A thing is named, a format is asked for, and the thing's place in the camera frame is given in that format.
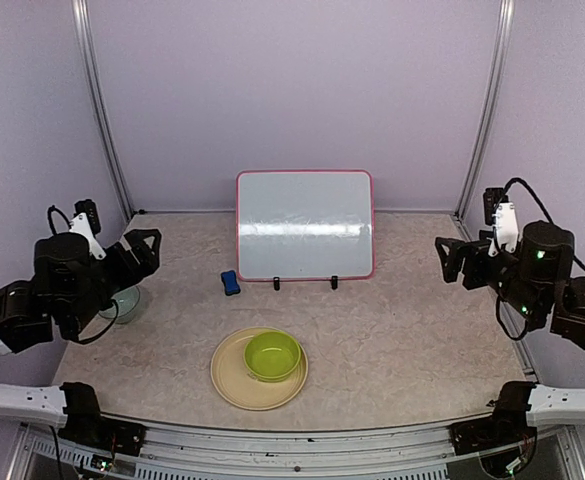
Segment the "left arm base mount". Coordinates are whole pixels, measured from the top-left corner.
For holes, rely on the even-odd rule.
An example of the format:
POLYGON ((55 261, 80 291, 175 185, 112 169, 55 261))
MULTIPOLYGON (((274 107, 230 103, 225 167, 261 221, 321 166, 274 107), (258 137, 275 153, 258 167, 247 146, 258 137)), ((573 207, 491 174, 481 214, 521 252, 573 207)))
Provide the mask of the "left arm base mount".
POLYGON ((146 427, 100 414, 72 414, 58 435, 82 446, 138 457, 145 440, 146 427))

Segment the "blue whiteboard eraser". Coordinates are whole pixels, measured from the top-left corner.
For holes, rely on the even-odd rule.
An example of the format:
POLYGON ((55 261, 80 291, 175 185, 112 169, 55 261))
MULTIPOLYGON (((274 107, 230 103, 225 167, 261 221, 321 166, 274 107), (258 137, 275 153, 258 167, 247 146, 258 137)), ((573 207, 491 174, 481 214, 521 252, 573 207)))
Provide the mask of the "blue whiteboard eraser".
POLYGON ((241 287, 238 283, 238 276, 234 270, 224 271, 220 274, 221 282, 226 296, 238 295, 241 287))

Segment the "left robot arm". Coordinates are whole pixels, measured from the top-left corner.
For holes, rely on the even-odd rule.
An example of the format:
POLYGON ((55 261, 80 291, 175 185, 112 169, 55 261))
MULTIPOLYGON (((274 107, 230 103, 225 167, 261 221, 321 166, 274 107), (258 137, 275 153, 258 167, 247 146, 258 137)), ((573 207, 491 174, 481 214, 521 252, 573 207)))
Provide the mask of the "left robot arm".
MULTIPOLYGON (((75 345, 103 337, 103 331, 90 336, 84 331, 99 312, 113 307, 116 294, 158 270, 161 242, 157 229, 134 229, 98 259, 79 233, 37 241, 32 278, 0 288, 0 363, 56 335, 75 345)), ((0 417, 51 426, 64 435, 77 432, 93 445, 112 434, 94 388, 81 382, 38 386, 6 374, 0 377, 0 417)))

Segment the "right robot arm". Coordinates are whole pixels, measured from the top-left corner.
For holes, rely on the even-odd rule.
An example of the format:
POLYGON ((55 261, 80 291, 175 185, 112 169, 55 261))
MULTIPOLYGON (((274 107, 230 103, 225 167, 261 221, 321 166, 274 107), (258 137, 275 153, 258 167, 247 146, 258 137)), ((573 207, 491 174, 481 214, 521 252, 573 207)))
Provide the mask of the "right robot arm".
POLYGON ((540 371, 534 381, 510 381, 500 390, 483 426, 495 444, 519 430, 585 425, 585 267, 578 265, 573 234, 547 221, 526 225, 513 248, 494 240, 434 241, 445 282, 467 290, 490 288, 495 316, 523 322, 519 333, 540 371))

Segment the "pink framed whiteboard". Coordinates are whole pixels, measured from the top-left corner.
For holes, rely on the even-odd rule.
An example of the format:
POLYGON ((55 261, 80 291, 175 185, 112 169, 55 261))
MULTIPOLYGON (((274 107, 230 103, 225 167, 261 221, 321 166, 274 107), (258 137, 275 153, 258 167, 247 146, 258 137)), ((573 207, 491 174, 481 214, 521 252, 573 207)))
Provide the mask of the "pink framed whiteboard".
POLYGON ((376 261, 371 174, 361 169, 240 172, 236 257, 243 281, 370 278, 376 261))

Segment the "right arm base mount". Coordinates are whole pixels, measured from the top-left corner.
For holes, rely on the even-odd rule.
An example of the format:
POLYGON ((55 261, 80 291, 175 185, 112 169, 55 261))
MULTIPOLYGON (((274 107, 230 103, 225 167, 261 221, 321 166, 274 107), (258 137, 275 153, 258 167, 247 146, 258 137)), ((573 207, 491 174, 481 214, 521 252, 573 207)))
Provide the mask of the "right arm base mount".
POLYGON ((481 417, 454 423, 449 429, 457 456, 534 439, 537 435, 536 428, 512 417, 481 417))

